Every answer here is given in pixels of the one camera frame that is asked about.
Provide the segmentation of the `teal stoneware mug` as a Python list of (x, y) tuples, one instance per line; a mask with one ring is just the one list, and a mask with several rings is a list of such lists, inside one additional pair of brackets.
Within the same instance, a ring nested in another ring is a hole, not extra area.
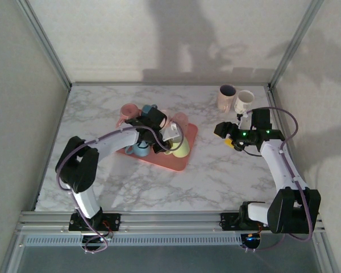
[(141, 116), (147, 116), (149, 111), (151, 109), (157, 109), (157, 105), (156, 104), (153, 104), (153, 105), (144, 105), (141, 109)]

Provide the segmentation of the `light blue mug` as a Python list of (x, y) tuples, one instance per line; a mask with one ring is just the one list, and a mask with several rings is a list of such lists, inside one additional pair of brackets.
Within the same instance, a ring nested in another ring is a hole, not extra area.
[(151, 147), (147, 142), (141, 141), (131, 146), (127, 146), (124, 149), (124, 152), (126, 155), (135, 155), (138, 157), (145, 157), (150, 153), (150, 148)]

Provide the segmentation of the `yellow-green mug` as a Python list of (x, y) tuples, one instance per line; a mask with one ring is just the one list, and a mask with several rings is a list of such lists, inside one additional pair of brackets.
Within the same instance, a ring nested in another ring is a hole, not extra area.
[(184, 158), (190, 152), (189, 143), (186, 137), (181, 141), (181, 137), (177, 137), (175, 139), (170, 140), (171, 148), (170, 151), (164, 152), (166, 155), (172, 154), (177, 158)]

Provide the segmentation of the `pale pink mug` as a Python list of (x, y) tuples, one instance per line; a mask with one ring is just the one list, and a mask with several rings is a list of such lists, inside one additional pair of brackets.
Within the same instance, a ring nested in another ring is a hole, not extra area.
[(176, 122), (180, 127), (184, 135), (188, 132), (188, 116), (183, 112), (178, 112), (173, 115), (172, 121)]

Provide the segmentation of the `white mug angular handle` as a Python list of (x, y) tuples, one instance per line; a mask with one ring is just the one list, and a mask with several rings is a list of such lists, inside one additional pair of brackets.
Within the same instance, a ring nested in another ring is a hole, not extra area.
[(249, 90), (241, 90), (237, 93), (234, 103), (234, 110), (236, 114), (243, 114), (251, 108), (255, 96)]

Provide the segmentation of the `pink mug navy interior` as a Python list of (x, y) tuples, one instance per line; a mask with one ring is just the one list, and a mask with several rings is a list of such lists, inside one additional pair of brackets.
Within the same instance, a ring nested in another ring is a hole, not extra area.
[(223, 113), (230, 111), (232, 102), (236, 95), (236, 89), (232, 85), (222, 85), (217, 95), (217, 107)]

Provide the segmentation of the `salmon pink mug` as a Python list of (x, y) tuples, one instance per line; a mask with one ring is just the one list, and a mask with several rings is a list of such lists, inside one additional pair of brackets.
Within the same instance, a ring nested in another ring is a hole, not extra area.
[(116, 124), (118, 128), (125, 121), (139, 116), (140, 110), (135, 104), (125, 104), (120, 109), (120, 119)]

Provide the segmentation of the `pink plastic tray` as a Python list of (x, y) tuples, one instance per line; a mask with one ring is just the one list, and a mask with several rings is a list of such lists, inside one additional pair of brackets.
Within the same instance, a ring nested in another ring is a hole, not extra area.
[(189, 143), (190, 152), (184, 158), (177, 158), (174, 155), (166, 155), (162, 152), (159, 154), (155, 154), (153, 149), (151, 149), (150, 153), (144, 157), (139, 157), (139, 156), (136, 156), (134, 154), (127, 155), (124, 151), (124, 148), (118, 150), (117, 154), (129, 156), (129, 157), (134, 158), (136, 160), (140, 160), (143, 162), (147, 162), (149, 164), (164, 167), (164, 168), (167, 168), (167, 169), (172, 170), (172, 171), (183, 171), (186, 168), (186, 166), (188, 165), (197, 133), (198, 133), (198, 127), (193, 123), (189, 123), (188, 124), (188, 130), (186, 133), (186, 138), (187, 138), (187, 141)]

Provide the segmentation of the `lit circuit board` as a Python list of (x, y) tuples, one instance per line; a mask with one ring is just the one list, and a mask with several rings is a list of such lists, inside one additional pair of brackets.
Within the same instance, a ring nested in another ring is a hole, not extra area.
[(85, 247), (85, 245), (87, 245), (88, 249), (95, 250), (104, 247), (105, 242), (103, 238), (97, 235), (84, 235), (82, 238), (82, 246)]
[(260, 233), (245, 233), (241, 234), (242, 244), (245, 249), (256, 250), (261, 243)]

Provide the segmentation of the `aluminium frame rail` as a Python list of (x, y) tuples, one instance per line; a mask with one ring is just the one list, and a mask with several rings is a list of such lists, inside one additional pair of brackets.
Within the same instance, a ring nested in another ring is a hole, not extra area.
[(77, 81), (72, 86), (268, 86), (268, 82), (142, 82), (142, 81)]
[[(276, 112), (274, 114), (275, 119), (278, 119), (279, 125), (278, 128), (282, 130), (282, 133), (285, 137), (285, 140), (281, 143), (279, 148), (279, 153), (281, 154), (283, 162), (286, 164), (286, 169), (292, 177), (292, 183), (296, 184), (297, 193), (299, 197), (297, 197), (297, 201), (301, 203), (302, 209), (306, 215), (306, 221), (310, 223), (314, 229), (315, 224), (318, 222), (322, 222), (322, 219), (319, 215), (319, 206), (321, 203), (321, 196), (316, 189), (310, 189), (308, 185), (304, 182), (302, 177), (299, 175), (297, 171), (297, 167), (294, 165), (290, 152), (288, 150), (288, 143), (292, 140), (292, 138), (298, 132), (298, 122), (295, 116), (289, 111), (283, 109), (276, 102), (276, 96), (274, 91), (270, 91), (267, 88), (267, 97), (269, 98), (270, 108)], [(286, 127), (284, 126), (281, 118), (281, 114), (284, 113), (290, 117), (290, 119), (294, 122), (294, 131), (292, 133), (286, 132)]]

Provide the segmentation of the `wide aluminium base rail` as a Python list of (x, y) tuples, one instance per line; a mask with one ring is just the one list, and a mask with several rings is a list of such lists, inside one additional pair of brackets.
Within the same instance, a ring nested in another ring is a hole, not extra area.
[[(221, 234), (220, 211), (119, 212), (119, 230), (127, 234)], [(83, 234), (70, 228), (72, 212), (23, 212), (14, 229), (23, 234)]]

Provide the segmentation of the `aluminium frame post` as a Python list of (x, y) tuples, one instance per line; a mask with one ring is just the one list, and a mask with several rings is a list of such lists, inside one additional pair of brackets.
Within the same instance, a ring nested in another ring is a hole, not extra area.
[(24, 17), (27, 19), (31, 30), (33, 31), (35, 37), (38, 39), (39, 44), (44, 50), (44, 53), (49, 62), (53, 65), (53, 68), (59, 76), (59, 79), (62, 82), (63, 86), (65, 87), (67, 92), (70, 92), (72, 88), (72, 82), (68, 74), (66, 73), (52, 43), (50, 42), (49, 37), (45, 33), (45, 30), (41, 25), (40, 20), (37, 17), (29, 0), (14, 0), (14, 2), (18, 5)]
[(284, 51), (281, 61), (279, 62), (270, 82), (268, 83), (269, 90), (271, 92), (276, 88), (278, 82), (282, 78), (324, 1), (325, 0), (311, 0), (294, 35), (292, 36), (292, 39), (287, 44), (287, 48)]

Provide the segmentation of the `aluminium frame leg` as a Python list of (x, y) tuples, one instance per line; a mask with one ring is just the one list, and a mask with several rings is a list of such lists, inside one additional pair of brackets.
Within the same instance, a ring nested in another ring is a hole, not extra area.
[(340, 273), (326, 233), (314, 233), (313, 244), (322, 273)]
[(25, 236), (15, 232), (4, 257), (0, 273), (17, 273), (25, 249)]

